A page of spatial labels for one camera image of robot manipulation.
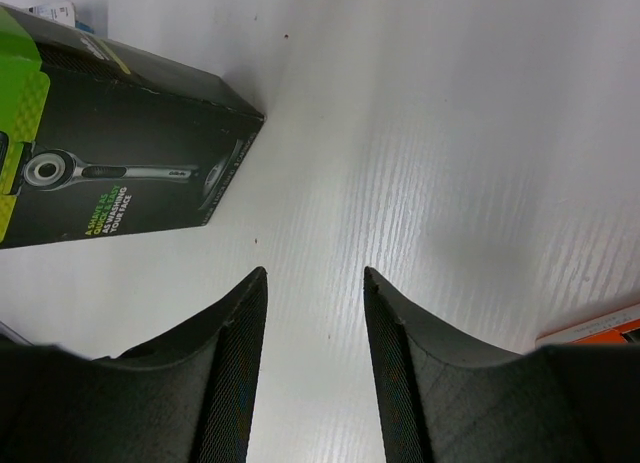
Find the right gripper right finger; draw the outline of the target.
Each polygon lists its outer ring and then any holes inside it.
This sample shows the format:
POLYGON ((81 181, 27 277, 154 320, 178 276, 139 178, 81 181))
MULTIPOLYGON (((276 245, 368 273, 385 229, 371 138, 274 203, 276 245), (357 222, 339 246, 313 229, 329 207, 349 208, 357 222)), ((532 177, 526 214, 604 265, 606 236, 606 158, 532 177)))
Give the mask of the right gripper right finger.
POLYGON ((638 460, 637 345, 520 355, 429 313, 373 268, 363 290, 388 461, 638 460))

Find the white blister razor pack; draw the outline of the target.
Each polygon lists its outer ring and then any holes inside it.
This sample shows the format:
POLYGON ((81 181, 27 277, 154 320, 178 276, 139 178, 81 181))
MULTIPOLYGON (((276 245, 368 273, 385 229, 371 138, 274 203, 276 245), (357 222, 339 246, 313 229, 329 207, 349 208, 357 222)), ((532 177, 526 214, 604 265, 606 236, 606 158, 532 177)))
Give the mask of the white blister razor pack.
POLYGON ((23 6, 22 10, 56 23, 106 37, 108 35, 108 8, 104 1, 70 0, 23 6))

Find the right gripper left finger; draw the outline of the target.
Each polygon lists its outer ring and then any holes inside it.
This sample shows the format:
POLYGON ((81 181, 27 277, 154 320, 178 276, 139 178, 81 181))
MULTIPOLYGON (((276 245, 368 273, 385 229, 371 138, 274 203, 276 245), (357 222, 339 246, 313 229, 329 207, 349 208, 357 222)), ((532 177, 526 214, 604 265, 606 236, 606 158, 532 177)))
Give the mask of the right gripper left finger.
POLYGON ((242 462, 268 302, 256 268, 226 296, 116 358, 1 331, 5 462, 242 462))

